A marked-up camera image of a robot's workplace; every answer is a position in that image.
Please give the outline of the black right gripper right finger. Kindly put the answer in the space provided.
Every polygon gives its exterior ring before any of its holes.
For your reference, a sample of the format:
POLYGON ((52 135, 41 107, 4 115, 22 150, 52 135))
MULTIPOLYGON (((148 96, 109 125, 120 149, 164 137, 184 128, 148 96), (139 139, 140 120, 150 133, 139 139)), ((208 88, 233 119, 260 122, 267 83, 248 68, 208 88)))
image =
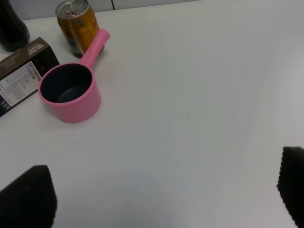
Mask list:
POLYGON ((277 184, 283 203, 298 228, 304 226, 304 149, 283 148, 277 184))

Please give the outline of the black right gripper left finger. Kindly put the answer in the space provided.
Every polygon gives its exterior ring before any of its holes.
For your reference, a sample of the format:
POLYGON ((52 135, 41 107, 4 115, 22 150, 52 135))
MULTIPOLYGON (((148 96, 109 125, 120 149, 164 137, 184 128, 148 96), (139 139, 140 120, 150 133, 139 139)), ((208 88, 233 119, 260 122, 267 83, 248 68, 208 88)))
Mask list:
POLYGON ((50 228, 57 196, 47 165, 35 165, 0 191, 2 228, 50 228))

